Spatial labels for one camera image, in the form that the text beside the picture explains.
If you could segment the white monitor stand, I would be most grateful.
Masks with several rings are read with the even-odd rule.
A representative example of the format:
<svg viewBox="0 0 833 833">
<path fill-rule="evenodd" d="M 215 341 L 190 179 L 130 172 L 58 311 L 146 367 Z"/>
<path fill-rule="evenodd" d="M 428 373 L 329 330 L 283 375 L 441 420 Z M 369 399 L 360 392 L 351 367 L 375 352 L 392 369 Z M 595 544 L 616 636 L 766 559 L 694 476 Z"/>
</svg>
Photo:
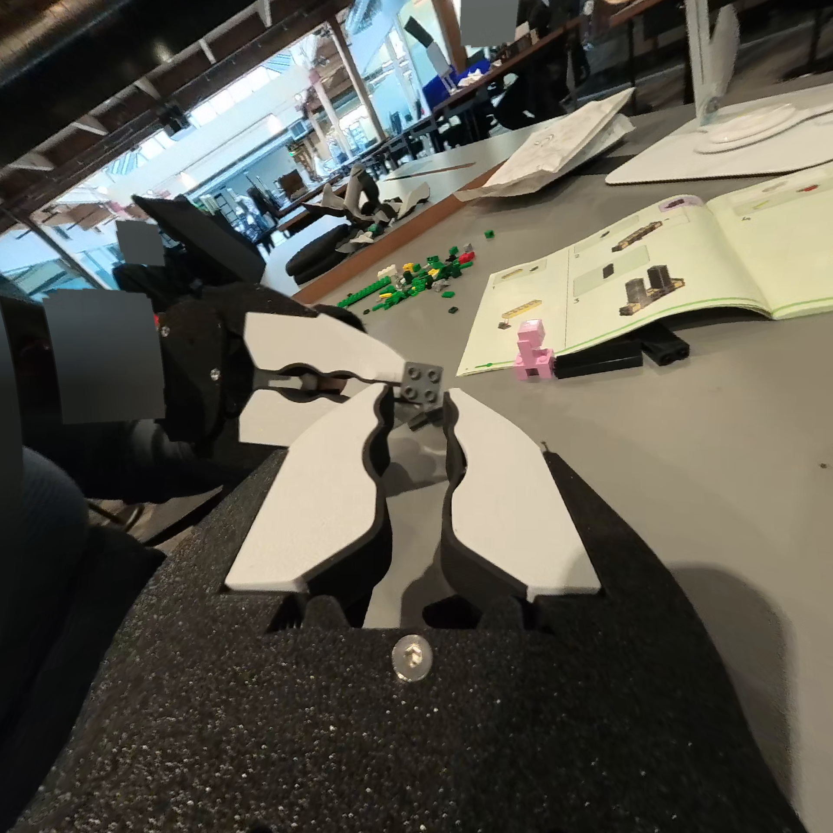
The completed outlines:
<svg viewBox="0 0 833 833">
<path fill-rule="evenodd" d="M 734 73 L 740 44 L 738 16 L 732 5 L 725 5 L 711 26 L 708 2 L 685 1 L 684 6 L 697 130 L 702 134 L 696 153 L 715 155 L 740 150 L 779 136 L 805 121 L 831 115 L 830 103 L 800 108 L 783 102 L 721 118 L 721 102 Z"/>
</svg>

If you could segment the pale green instruction booklet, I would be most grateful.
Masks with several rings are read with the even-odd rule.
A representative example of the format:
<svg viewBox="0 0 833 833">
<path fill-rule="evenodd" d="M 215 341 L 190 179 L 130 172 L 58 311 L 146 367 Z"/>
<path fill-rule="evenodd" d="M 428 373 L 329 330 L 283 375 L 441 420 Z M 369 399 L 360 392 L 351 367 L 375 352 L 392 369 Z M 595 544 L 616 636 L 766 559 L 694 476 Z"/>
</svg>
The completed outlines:
<svg viewBox="0 0 833 833">
<path fill-rule="evenodd" d="M 773 321 L 832 309 L 832 165 L 708 202 L 674 195 L 489 276 L 457 370 L 509 367 L 528 320 L 556 356 L 653 321 L 737 308 Z"/>
</svg>

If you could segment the grey desk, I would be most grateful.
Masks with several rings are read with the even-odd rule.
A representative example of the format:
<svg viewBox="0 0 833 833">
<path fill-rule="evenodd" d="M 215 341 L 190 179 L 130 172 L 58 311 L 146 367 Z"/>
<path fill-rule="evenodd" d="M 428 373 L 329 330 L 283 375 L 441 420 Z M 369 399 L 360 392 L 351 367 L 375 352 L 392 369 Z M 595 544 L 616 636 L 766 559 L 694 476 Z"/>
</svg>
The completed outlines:
<svg viewBox="0 0 833 833">
<path fill-rule="evenodd" d="M 669 567 L 721 652 L 755 739 L 808 831 L 831 831 L 831 316 L 768 321 L 713 310 L 672 318 L 686 361 L 521 383 L 512 371 L 453 378 L 491 273 L 546 256 L 678 193 L 708 201 L 747 177 L 609 186 L 690 118 L 635 118 L 609 157 L 516 200 L 465 203 L 373 260 L 325 303 L 391 263 L 473 244 L 458 313 L 432 293 L 365 317 L 411 360 L 460 387 L 563 459 Z"/>
</svg>

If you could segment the person's dark ribbed sweater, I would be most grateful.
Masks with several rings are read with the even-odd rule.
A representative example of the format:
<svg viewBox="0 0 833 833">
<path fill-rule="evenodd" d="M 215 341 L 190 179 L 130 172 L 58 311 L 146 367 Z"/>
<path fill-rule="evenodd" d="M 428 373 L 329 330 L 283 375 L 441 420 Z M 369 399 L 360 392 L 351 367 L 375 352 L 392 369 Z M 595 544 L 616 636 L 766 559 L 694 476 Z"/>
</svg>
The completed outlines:
<svg viewBox="0 0 833 833">
<path fill-rule="evenodd" d="M 121 623 L 164 560 L 91 525 L 70 477 L 23 449 L 17 487 L 2 500 L 2 831 L 36 796 Z"/>
</svg>

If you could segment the person's left forearm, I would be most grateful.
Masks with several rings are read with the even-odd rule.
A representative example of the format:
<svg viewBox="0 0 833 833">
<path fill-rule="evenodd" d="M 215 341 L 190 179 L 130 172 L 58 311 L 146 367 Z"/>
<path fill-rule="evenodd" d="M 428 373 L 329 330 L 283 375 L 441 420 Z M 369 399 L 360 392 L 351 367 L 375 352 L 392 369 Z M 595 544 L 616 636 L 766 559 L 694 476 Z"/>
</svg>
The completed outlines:
<svg viewBox="0 0 833 833">
<path fill-rule="evenodd" d="M 271 454 L 265 446 L 216 454 L 171 440 L 157 422 L 96 423 L 82 443 L 72 479 L 92 499 L 162 504 L 234 488 Z"/>
</svg>

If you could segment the pink brick pig figure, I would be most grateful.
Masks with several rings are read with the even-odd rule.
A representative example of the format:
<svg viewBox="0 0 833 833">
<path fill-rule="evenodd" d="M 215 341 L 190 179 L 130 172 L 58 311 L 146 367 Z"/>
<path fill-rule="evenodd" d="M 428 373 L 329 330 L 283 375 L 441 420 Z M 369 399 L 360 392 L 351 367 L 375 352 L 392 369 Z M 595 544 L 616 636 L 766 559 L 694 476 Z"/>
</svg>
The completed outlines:
<svg viewBox="0 0 833 833">
<path fill-rule="evenodd" d="M 518 328 L 517 353 L 513 362 L 517 380 L 552 380 L 556 377 L 554 352 L 543 345 L 545 335 L 544 323 L 540 318 L 527 320 Z"/>
</svg>

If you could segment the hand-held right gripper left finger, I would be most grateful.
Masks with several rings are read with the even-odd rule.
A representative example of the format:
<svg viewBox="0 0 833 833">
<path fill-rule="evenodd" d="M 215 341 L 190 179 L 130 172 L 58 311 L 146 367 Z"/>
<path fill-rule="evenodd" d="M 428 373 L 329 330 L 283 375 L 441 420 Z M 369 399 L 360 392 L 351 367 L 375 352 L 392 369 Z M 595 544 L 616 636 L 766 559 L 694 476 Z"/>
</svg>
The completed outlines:
<svg viewBox="0 0 833 833">
<path fill-rule="evenodd" d="M 224 580 L 234 591 L 312 590 L 380 520 L 371 440 L 385 432 L 387 384 L 370 384 L 289 446 Z"/>
</svg>

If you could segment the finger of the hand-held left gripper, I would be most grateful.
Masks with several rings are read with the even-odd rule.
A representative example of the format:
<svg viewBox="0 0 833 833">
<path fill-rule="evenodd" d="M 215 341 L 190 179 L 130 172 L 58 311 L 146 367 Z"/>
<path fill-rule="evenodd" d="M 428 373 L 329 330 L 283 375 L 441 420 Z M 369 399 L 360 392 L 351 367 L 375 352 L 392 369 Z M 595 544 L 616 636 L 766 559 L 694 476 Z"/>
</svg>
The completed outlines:
<svg viewBox="0 0 833 833">
<path fill-rule="evenodd" d="M 243 340 L 258 370 L 288 376 L 354 377 L 399 385 L 407 361 L 381 341 L 325 314 L 316 317 L 248 312 Z"/>
<path fill-rule="evenodd" d="M 255 390 L 238 420 L 240 443 L 289 447 L 347 397 L 340 393 L 275 387 Z"/>
</svg>

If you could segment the pile of green bricks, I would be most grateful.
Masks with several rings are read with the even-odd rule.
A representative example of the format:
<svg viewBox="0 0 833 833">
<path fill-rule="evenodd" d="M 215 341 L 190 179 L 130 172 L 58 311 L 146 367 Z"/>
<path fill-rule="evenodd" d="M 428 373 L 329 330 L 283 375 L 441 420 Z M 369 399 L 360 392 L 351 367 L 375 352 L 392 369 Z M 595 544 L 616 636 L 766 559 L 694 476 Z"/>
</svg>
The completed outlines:
<svg viewBox="0 0 833 833">
<path fill-rule="evenodd" d="M 473 244 L 466 244 L 463 249 L 451 247 L 445 259 L 431 255 L 424 264 L 407 262 L 402 267 L 390 265 L 379 271 L 376 281 L 351 292 L 339 301 L 337 307 L 348 309 L 360 302 L 373 301 L 371 307 L 362 311 L 362 314 L 368 315 L 379 310 L 389 310 L 423 292 L 438 292 L 441 297 L 451 299 L 455 294 L 447 288 L 448 283 L 460 278 L 464 270 L 473 266 L 475 259 Z"/>
</svg>

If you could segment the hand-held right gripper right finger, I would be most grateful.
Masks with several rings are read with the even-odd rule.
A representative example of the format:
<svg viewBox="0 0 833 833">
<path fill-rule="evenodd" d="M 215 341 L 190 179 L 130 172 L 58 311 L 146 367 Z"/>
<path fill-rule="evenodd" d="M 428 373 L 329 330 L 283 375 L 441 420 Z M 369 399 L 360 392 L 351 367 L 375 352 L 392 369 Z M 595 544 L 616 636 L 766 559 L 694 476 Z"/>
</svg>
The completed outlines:
<svg viewBox="0 0 833 833">
<path fill-rule="evenodd" d="M 445 394 L 442 569 L 460 596 L 595 595 L 600 580 L 539 445 L 459 388 Z"/>
</svg>

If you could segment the dark grey square brick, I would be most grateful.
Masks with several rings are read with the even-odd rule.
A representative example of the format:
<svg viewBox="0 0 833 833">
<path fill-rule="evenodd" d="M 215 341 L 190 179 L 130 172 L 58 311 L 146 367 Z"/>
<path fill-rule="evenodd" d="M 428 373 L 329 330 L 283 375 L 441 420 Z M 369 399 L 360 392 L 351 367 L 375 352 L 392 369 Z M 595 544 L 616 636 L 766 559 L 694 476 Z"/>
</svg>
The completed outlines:
<svg viewBox="0 0 833 833">
<path fill-rule="evenodd" d="M 442 366 L 407 361 L 399 385 L 398 401 L 419 413 L 439 408 L 444 396 L 444 368 Z"/>
</svg>

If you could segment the long black brick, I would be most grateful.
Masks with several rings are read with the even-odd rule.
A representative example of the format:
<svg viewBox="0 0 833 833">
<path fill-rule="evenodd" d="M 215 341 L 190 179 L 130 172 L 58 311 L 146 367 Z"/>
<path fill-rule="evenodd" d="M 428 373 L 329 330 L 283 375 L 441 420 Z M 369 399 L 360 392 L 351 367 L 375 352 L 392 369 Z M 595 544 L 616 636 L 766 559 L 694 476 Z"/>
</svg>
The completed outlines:
<svg viewBox="0 0 833 833">
<path fill-rule="evenodd" d="M 660 321 L 653 321 L 636 332 L 642 352 L 658 367 L 688 359 L 690 345 Z"/>
<path fill-rule="evenodd" d="M 616 338 L 555 358 L 555 377 L 559 380 L 585 377 L 609 371 L 641 367 L 643 351 L 638 339 Z"/>
</svg>

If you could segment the white crumpled paper bag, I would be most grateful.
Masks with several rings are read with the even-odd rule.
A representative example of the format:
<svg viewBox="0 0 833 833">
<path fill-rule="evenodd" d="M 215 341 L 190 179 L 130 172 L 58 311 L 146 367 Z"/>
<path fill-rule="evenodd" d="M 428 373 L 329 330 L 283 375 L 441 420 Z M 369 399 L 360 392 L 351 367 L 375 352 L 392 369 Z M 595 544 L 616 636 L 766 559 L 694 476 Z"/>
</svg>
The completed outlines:
<svg viewBox="0 0 833 833">
<path fill-rule="evenodd" d="M 537 193 L 558 178 L 619 144 L 633 130 L 624 107 L 628 88 L 581 106 L 530 135 L 480 187 L 456 192 L 464 203 L 480 198 L 519 197 Z"/>
</svg>

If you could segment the white flat base board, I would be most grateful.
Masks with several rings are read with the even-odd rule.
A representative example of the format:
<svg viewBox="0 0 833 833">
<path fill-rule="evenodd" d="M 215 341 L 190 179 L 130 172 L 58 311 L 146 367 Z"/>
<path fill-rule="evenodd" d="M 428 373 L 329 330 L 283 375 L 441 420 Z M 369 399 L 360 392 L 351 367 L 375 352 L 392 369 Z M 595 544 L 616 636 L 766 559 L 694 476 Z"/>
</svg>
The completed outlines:
<svg viewBox="0 0 833 833">
<path fill-rule="evenodd" d="M 746 102 L 693 119 L 607 174 L 617 187 L 764 177 L 832 158 L 831 86 Z"/>
</svg>

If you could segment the black rounded casing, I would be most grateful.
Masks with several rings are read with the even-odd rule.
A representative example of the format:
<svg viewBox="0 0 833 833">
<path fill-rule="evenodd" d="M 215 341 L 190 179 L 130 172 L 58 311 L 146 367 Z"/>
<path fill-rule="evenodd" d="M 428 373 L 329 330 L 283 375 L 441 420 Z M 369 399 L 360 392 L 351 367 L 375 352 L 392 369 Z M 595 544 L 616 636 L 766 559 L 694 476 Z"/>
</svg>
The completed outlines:
<svg viewBox="0 0 833 833">
<path fill-rule="evenodd" d="M 338 225 L 303 246 L 286 262 L 286 274 L 301 286 L 344 261 L 355 250 L 355 238 L 363 230 Z"/>
</svg>

